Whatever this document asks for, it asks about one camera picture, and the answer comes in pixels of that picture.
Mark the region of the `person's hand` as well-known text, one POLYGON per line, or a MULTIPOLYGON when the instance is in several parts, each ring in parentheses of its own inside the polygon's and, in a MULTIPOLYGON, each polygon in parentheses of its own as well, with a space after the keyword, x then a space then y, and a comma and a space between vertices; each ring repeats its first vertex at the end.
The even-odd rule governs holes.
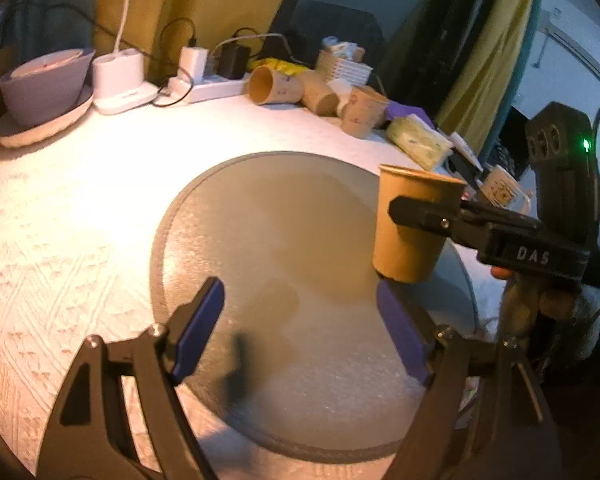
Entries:
POLYGON ((579 285, 534 278, 497 266, 492 266, 491 275, 506 281, 498 314, 499 335, 522 336, 540 315, 559 322, 576 315, 582 292, 579 285))

